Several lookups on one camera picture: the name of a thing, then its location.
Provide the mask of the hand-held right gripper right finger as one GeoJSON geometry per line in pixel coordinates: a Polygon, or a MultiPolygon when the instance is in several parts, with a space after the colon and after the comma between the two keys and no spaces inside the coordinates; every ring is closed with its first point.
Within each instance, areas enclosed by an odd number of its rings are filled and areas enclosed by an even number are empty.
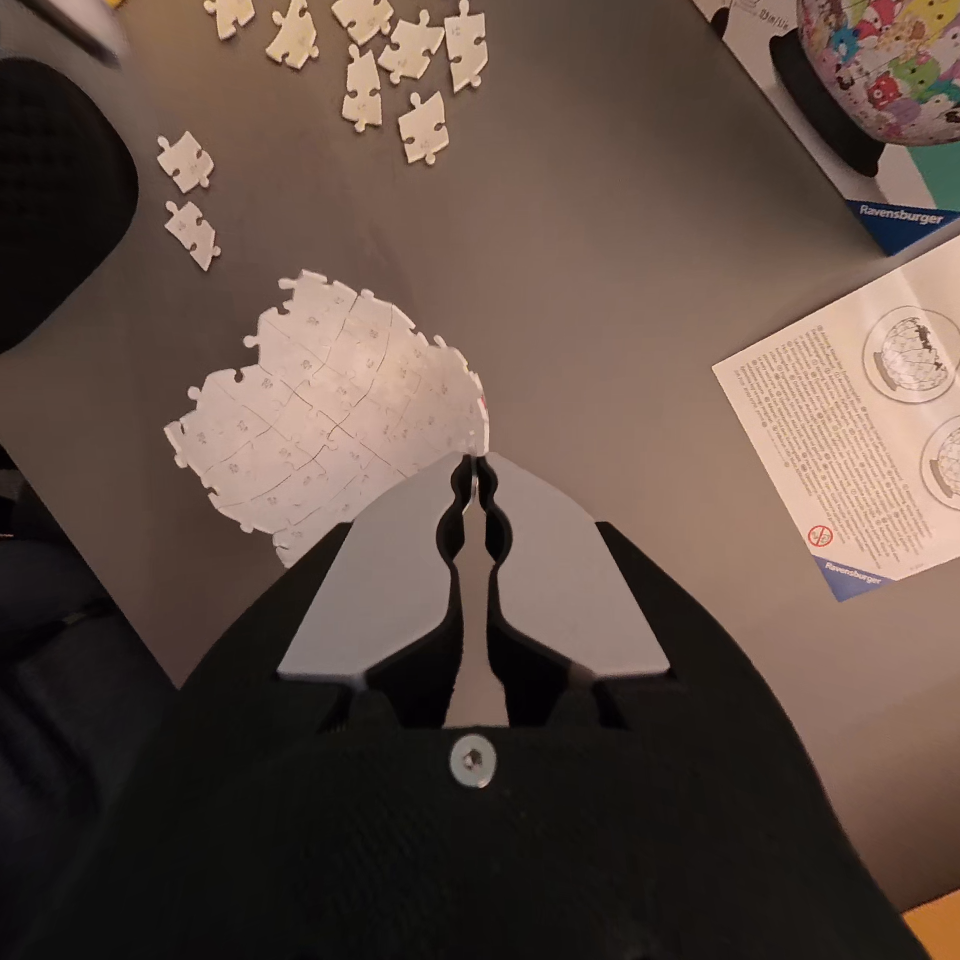
{"type": "Polygon", "coordinates": [[[594,518],[507,458],[476,460],[489,665],[509,724],[542,727],[570,690],[659,680],[668,657],[594,518]]]}

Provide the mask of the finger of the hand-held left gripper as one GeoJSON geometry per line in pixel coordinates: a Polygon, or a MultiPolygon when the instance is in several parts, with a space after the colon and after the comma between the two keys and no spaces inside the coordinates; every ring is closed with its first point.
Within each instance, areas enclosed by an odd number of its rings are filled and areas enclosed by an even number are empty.
{"type": "Polygon", "coordinates": [[[107,2],[12,1],[10,55],[55,68],[121,68],[127,40],[107,2]]]}

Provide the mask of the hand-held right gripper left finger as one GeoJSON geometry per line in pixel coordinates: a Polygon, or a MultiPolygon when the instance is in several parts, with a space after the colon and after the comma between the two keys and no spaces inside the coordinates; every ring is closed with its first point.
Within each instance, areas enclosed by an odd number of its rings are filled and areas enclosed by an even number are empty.
{"type": "Polygon", "coordinates": [[[454,452],[362,510],[277,677],[377,691],[402,726],[443,726],[464,648],[455,559],[471,501],[472,457],[454,452]]]}

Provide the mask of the partly built puzzle ball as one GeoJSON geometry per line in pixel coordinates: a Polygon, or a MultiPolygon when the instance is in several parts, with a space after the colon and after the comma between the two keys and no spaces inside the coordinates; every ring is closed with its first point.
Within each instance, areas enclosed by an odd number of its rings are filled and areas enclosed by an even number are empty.
{"type": "Polygon", "coordinates": [[[244,339],[255,361],[212,371],[164,434],[214,509],[270,537],[290,569],[340,523],[447,454],[490,443],[479,375],[402,309],[301,270],[244,339]]]}

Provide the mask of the pile of white puzzle pieces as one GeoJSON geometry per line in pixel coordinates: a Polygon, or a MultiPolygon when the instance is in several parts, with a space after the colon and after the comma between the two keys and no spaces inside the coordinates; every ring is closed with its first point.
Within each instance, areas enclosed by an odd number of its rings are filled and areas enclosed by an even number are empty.
{"type": "MultiPolygon", "coordinates": [[[[256,16],[256,2],[201,3],[214,19],[220,42],[233,39],[256,16]]],[[[270,14],[274,36],[265,54],[273,63],[299,71],[318,60],[319,33],[309,2],[283,3],[285,9],[276,8],[270,14]]],[[[472,2],[458,2],[457,11],[442,22],[434,22],[425,6],[415,19],[395,21],[394,7],[386,1],[332,2],[330,11],[349,40],[341,116],[357,135],[383,125],[381,82],[398,87],[403,81],[421,80],[441,46],[451,94],[476,90],[482,83],[489,62],[486,15],[473,9],[472,2]],[[370,46],[378,36],[385,39],[379,53],[370,46]]],[[[429,95],[414,91],[409,102],[396,121],[406,162],[433,166],[450,145],[445,95],[441,90],[429,95]]]]}

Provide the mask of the colourful puzzle box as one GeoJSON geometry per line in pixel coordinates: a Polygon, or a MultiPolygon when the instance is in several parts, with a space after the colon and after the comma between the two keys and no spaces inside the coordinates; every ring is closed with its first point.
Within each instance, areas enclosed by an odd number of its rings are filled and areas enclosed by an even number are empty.
{"type": "Polygon", "coordinates": [[[957,1],[696,1],[877,246],[958,222],[957,1]]]}

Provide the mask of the black wrist rest pad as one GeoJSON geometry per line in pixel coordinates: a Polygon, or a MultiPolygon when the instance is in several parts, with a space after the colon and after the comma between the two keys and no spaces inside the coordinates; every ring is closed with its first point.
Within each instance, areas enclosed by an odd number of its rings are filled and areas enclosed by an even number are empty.
{"type": "Polygon", "coordinates": [[[138,171],[76,83],[24,58],[1,63],[1,352],[30,337],[128,231],[138,171]]]}

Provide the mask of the white instruction leaflet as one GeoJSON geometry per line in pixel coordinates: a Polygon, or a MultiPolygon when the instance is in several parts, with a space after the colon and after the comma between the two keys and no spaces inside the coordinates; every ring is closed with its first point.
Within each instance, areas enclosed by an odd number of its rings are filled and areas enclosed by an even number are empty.
{"type": "Polygon", "coordinates": [[[837,600],[958,559],[958,237],[713,373],[837,600]]]}

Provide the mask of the orange-yellow box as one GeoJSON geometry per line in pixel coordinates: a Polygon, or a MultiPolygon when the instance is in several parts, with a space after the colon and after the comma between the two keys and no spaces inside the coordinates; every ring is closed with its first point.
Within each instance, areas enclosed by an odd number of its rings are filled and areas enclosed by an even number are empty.
{"type": "Polygon", "coordinates": [[[955,890],[902,914],[932,959],[959,959],[959,899],[955,890]]]}

